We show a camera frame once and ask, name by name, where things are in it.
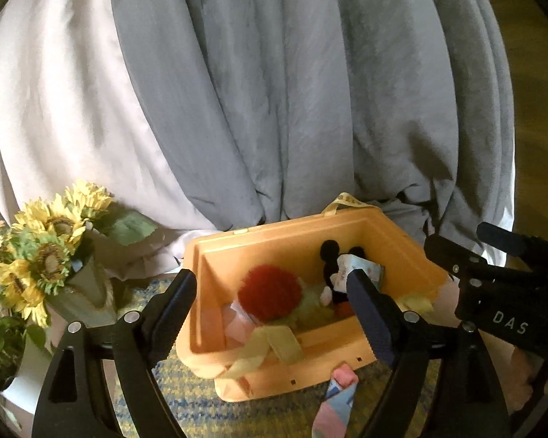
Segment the storage box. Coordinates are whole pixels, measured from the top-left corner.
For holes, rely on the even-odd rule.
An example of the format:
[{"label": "storage box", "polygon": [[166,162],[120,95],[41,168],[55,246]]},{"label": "storage box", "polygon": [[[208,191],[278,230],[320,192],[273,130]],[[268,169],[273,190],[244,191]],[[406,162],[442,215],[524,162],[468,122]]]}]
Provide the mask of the storage box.
[{"label": "storage box", "polygon": [[[197,376],[213,379],[237,358],[225,349],[222,306],[231,303],[247,272],[264,263],[286,269],[306,283],[324,281],[321,244],[336,240],[340,251],[356,245],[385,269],[382,292],[398,299],[418,293],[435,300],[447,273],[375,207],[350,208],[202,237],[187,245],[184,267],[197,276],[197,299],[179,337],[179,358]],[[270,351],[264,363],[238,380],[215,379],[229,402],[291,392],[329,380],[342,362],[354,370],[375,360],[356,317],[297,335],[304,360],[293,365]]]}]

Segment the red fuzzy ball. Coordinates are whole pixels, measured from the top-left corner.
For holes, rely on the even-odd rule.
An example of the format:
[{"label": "red fuzzy ball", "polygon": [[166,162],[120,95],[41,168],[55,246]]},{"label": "red fuzzy ball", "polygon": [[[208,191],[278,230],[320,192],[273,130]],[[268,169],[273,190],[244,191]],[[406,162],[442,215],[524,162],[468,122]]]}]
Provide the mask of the red fuzzy ball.
[{"label": "red fuzzy ball", "polygon": [[302,288],[296,275],[260,265],[244,278],[238,300],[246,313],[266,323],[289,315],[302,300]]}]

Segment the blue and yellow carpet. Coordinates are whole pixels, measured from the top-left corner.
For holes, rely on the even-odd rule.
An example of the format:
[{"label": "blue and yellow carpet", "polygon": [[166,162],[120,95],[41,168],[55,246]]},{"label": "blue and yellow carpet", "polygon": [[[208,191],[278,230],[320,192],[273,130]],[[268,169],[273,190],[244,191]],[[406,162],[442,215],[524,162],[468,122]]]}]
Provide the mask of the blue and yellow carpet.
[{"label": "blue and yellow carpet", "polygon": [[[141,310],[155,294],[164,291],[170,280],[154,280],[147,288],[133,289],[130,304],[120,311]],[[422,431],[438,372],[438,364],[431,364],[421,399],[407,433],[416,438]],[[303,438],[311,436],[311,426],[327,384],[286,393],[272,398],[230,404],[218,398],[213,381],[194,376],[173,351],[167,360],[153,371],[171,411],[189,438]],[[377,405],[390,376],[382,362],[375,362],[357,371],[359,385],[347,437],[355,438]],[[119,384],[114,408],[124,436],[138,434],[130,418]]]}]

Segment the artificial flower bouquet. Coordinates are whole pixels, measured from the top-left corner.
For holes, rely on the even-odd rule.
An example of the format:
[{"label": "artificial flower bouquet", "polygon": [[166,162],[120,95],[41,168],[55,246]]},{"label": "artificial flower bouquet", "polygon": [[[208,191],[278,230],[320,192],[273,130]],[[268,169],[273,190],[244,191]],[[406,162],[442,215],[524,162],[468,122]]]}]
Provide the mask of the artificial flower bouquet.
[{"label": "artificial flower bouquet", "polygon": [[129,245],[156,229],[104,187],[83,180],[50,203],[25,204],[15,219],[12,226],[0,221],[0,307],[41,327],[50,323],[45,301],[60,300],[94,263],[90,231]]}]

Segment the metal screw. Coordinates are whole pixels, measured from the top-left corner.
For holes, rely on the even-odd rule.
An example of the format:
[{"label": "metal screw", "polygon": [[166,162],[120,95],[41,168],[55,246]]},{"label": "metal screw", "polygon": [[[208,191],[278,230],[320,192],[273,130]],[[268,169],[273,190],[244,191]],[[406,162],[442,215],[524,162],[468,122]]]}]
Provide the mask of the metal screw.
[{"label": "metal screw", "polygon": [[71,334],[75,334],[79,329],[81,329],[81,323],[79,321],[73,321],[73,323],[67,326],[67,331]]},{"label": "metal screw", "polygon": [[468,333],[474,333],[475,331],[477,331],[477,327],[474,323],[471,323],[471,321],[463,322],[463,329],[465,329]]},{"label": "metal screw", "polygon": [[420,316],[415,311],[406,311],[404,319],[409,323],[417,323],[420,320]]},{"label": "metal screw", "polygon": [[129,311],[124,315],[124,321],[127,323],[135,323],[140,318],[140,313],[137,311]]}]

